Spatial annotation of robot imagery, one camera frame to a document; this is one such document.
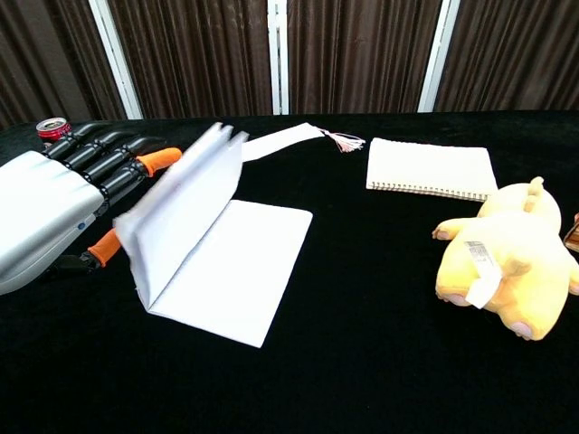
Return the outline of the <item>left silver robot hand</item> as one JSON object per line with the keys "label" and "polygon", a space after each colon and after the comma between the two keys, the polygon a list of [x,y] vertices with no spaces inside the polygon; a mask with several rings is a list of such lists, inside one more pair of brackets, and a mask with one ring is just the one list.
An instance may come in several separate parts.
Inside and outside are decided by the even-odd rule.
{"label": "left silver robot hand", "polygon": [[114,203],[181,156],[162,137],[90,122],[3,164],[1,292],[104,268],[120,248],[114,230],[78,256],[65,251]]}

